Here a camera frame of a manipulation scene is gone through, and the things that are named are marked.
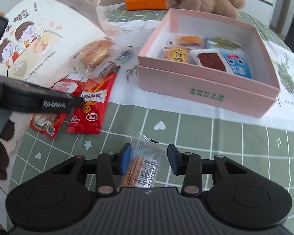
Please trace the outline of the white printed table runner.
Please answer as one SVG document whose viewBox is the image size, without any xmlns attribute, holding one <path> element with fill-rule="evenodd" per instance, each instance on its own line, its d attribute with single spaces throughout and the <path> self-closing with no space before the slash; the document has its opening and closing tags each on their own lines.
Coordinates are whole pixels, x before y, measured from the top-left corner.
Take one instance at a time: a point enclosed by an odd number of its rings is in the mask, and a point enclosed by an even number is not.
<svg viewBox="0 0 294 235">
<path fill-rule="evenodd" d="M 109 101 L 294 132 L 294 54 L 264 41 L 252 25 L 218 16 L 117 22 L 116 42 L 133 50 Z M 251 78 L 164 58 L 177 35 L 223 36 L 240 43 Z"/>
</svg>

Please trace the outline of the green checked tablecloth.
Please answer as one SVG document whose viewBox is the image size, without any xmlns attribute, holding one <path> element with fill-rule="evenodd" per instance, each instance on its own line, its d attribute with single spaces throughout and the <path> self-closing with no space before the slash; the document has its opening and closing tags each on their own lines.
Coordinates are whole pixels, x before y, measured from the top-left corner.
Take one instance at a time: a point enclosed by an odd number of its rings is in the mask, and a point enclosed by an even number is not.
<svg viewBox="0 0 294 235">
<path fill-rule="evenodd" d="M 137 56 L 132 55 L 118 73 L 101 133 L 69 134 L 62 127 L 49 139 L 28 129 L 14 159 L 9 188 L 74 155 L 93 159 L 119 149 L 134 130 L 206 159 L 225 155 L 282 185 L 293 199 L 285 225 L 294 233 L 294 55 L 262 22 L 245 12 L 240 20 L 254 26 L 268 45 L 281 81 L 277 103 L 261 119 L 142 91 L 137 85 Z"/>
</svg>

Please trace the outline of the red spicy strip packet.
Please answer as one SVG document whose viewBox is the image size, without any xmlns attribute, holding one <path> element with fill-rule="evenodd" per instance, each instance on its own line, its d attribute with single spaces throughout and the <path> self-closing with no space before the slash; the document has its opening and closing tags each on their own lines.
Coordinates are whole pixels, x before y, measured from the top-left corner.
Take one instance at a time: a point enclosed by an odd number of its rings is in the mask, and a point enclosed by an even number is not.
<svg viewBox="0 0 294 235">
<path fill-rule="evenodd" d="M 100 133 L 109 96 L 119 69 L 119 66 L 113 65 L 104 77 L 87 79 L 81 92 L 84 105 L 74 110 L 66 132 L 90 135 Z"/>
</svg>

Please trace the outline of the blue seaweed snack packet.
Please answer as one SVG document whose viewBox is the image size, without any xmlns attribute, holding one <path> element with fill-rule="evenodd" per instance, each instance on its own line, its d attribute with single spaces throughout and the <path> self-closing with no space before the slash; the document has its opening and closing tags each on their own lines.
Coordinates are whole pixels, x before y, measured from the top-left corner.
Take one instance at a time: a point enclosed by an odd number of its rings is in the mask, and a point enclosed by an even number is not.
<svg viewBox="0 0 294 235">
<path fill-rule="evenodd" d="M 209 49 L 219 49 L 235 75 L 252 79 L 252 73 L 241 44 L 222 37 L 205 37 L 205 45 Z"/>
</svg>

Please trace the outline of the pink cardboard gift box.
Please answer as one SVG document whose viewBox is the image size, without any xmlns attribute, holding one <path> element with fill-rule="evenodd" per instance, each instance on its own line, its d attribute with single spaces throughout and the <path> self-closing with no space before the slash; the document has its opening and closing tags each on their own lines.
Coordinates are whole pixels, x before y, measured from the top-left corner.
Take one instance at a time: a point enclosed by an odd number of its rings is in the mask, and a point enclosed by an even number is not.
<svg viewBox="0 0 294 235">
<path fill-rule="evenodd" d="M 161 58 L 171 34 L 223 37 L 242 45 L 252 79 Z M 279 81 L 266 47 L 250 24 L 190 10 L 170 9 L 138 54 L 142 90 L 262 117 L 275 103 Z"/>
</svg>

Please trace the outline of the round bun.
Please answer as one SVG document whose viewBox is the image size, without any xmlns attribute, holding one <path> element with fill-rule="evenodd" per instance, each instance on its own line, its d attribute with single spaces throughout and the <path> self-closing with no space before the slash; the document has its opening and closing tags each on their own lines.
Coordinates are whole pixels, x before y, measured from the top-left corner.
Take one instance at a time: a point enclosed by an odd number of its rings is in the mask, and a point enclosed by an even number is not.
<svg viewBox="0 0 294 235">
<path fill-rule="evenodd" d="M 101 74 L 111 66 L 121 49 L 107 37 L 92 41 L 73 55 L 73 70 Z"/>
</svg>

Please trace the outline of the small orange cracker packet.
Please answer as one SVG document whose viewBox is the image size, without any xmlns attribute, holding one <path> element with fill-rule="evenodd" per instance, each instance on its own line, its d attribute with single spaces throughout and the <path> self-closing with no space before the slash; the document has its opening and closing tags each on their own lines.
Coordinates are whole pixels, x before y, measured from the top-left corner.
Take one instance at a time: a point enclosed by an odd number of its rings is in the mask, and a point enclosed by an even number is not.
<svg viewBox="0 0 294 235">
<path fill-rule="evenodd" d="M 198 36 L 177 36 L 175 43 L 181 46 L 203 46 L 204 42 L 202 38 Z"/>
</svg>

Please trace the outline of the yellow round cake packet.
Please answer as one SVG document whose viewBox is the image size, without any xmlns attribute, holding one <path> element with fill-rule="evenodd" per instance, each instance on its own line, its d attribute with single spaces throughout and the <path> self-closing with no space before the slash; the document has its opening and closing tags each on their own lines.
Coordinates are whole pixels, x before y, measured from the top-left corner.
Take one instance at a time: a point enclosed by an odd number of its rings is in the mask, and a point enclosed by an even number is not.
<svg viewBox="0 0 294 235">
<path fill-rule="evenodd" d="M 179 63 L 187 63 L 190 49 L 187 47 L 164 47 L 165 59 Z"/>
</svg>

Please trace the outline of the white cartoon print bag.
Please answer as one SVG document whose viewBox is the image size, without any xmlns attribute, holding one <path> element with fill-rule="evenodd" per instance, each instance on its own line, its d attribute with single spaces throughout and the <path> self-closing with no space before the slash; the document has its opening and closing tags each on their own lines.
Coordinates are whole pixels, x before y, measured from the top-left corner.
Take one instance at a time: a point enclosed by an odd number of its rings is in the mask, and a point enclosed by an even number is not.
<svg viewBox="0 0 294 235">
<path fill-rule="evenodd" d="M 118 31 L 98 1 L 22 0 L 5 18 L 0 75 L 45 88 L 81 67 L 85 46 L 103 45 Z"/>
</svg>

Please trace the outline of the long bread stick packet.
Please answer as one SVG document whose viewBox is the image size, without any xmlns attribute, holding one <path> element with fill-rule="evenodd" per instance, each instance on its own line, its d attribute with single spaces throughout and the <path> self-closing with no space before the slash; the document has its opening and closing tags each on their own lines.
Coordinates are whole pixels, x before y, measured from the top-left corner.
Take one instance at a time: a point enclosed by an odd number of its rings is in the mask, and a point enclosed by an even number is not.
<svg viewBox="0 0 294 235">
<path fill-rule="evenodd" d="M 132 129 L 128 131 L 131 139 L 131 161 L 120 187 L 150 188 L 154 185 L 162 158 L 166 154 L 164 145 Z"/>
</svg>

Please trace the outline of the red barcode snack packet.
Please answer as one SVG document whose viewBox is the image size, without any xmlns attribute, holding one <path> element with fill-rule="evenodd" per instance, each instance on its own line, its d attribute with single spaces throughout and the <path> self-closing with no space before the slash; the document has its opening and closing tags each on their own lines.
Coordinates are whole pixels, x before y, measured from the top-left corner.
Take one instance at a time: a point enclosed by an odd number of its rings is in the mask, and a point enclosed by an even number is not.
<svg viewBox="0 0 294 235">
<path fill-rule="evenodd" d="M 195 63 L 201 67 L 233 73 L 218 49 L 194 49 L 191 50 L 191 56 Z"/>
</svg>

